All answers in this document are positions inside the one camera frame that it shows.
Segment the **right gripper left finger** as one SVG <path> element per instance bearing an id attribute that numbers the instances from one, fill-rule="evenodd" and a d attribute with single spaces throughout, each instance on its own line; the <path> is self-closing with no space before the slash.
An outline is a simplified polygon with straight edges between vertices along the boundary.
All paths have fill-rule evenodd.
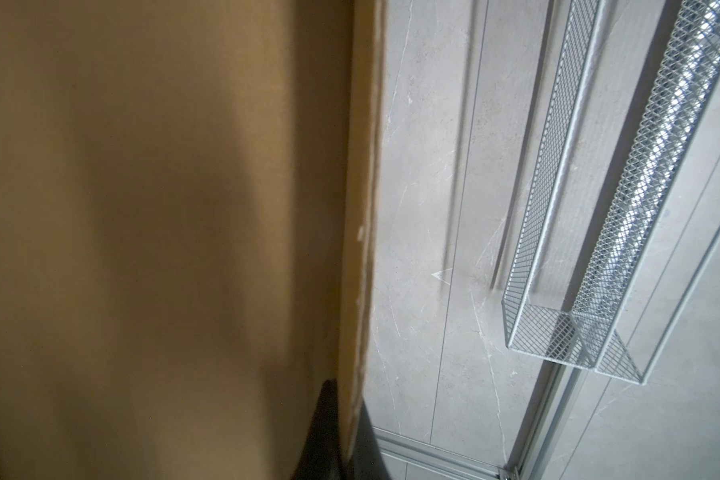
<path id="1" fill-rule="evenodd" d="M 343 479 L 339 440 L 337 384 L 326 380 L 320 390 L 293 480 Z"/>

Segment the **cardboard stack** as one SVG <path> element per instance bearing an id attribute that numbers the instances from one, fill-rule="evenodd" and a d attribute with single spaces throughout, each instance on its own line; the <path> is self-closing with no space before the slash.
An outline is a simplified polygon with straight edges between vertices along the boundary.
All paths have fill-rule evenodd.
<path id="1" fill-rule="evenodd" d="M 347 479 L 384 13 L 0 1 L 0 479 Z"/>

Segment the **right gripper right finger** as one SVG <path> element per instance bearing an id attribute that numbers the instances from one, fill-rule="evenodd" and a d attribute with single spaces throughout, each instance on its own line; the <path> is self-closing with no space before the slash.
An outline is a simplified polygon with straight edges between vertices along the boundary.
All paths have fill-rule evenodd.
<path id="1" fill-rule="evenodd" d="M 347 464 L 350 480 L 391 480 L 365 404 L 362 404 L 355 445 Z"/>

